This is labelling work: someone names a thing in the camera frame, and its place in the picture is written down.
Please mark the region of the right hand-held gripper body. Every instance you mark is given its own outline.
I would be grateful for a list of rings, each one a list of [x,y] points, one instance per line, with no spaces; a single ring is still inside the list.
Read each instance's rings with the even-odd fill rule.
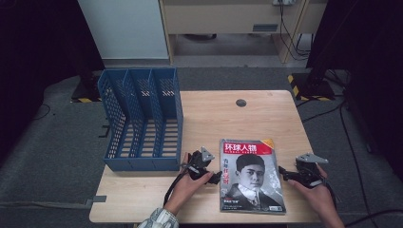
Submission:
[[[314,153],[306,153],[296,157],[296,168],[299,174],[298,182],[307,188],[314,188],[324,182],[324,177],[317,168],[318,163],[328,163]]]

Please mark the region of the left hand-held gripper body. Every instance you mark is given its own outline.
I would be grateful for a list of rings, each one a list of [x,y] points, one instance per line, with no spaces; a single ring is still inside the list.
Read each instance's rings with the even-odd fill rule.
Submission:
[[[204,146],[202,146],[200,150],[193,152],[189,156],[186,165],[191,179],[195,181],[207,173],[206,167],[214,159],[215,156],[211,154]]]

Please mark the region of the portrait cover magazine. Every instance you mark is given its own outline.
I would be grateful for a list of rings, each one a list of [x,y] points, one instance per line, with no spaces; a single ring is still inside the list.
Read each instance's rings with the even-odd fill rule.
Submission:
[[[272,139],[220,143],[222,212],[285,215]]]

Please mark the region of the blue plastic file rack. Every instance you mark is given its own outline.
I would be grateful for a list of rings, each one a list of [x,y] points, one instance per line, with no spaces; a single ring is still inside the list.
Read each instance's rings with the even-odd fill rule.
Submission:
[[[98,90],[110,126],[104,162],[111,170],[180,169],[183,113],[176,69],[106,69]]]

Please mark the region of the person's right hand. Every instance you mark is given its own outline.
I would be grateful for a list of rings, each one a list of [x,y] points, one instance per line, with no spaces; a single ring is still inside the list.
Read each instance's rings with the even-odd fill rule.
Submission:
[[[299,191],[308,200],[312,209],[322,220],[337,217],[337,211],[330,190],[323,184],[312,189],[303,186],[296,180],[288,180],[288,183]]]

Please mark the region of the person's left hand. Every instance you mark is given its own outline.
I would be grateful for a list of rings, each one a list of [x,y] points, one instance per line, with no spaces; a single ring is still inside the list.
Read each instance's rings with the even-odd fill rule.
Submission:
[[[213,176],[212,172],[207,172],[201,178],[192,180],[190,175],[182,168],[182,177],[178,180],[172,193],[163,206],[163,209],[177,216],[181,208],[192,198],[192,196]]]

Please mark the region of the black stand base striped tape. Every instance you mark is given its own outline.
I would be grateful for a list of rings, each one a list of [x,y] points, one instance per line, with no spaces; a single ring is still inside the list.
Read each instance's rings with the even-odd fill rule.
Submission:
[[[80,78],[79,84],[76,86],[71,101],[73,103],[93,103],[100,102],[101,96],[98,90],[99,76],[94,75],[89,79]]]
[[[292,73],[288,77],[292,91],[299,101],[332,101],[335,93],[327,81],[309,73]]]

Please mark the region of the grey floor tape strip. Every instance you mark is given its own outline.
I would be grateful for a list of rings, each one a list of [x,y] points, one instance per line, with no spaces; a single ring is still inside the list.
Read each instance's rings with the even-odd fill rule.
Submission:
[[[85,207],[91,208],[94,202],[105,202],[106,196],[94,196],[92,199],[85,200]]]

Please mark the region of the black curtain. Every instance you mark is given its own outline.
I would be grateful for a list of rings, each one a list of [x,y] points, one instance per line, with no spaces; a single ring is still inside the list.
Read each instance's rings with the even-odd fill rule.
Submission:
[[[0,166],[48,86],[104,67],[78,0],[0,0]]]
[[[351,73],[367,144],[403,181],[403,0],[328,0],[307,66]]]

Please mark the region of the beige wooden desk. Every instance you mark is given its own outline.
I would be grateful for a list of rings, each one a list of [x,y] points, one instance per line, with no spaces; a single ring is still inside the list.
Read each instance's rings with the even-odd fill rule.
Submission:
[[[168,54],[179,34],[272,35],[279,59],[286,63],[300,34],[317,32],[328,0],[297,0],[273,6],[273,0],[159,0]]]

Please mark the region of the white cabinet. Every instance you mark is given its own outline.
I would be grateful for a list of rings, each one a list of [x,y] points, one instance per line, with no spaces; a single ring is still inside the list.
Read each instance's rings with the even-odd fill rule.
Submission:
[[[104,60],[167,59],[159,0],[78,0]]]

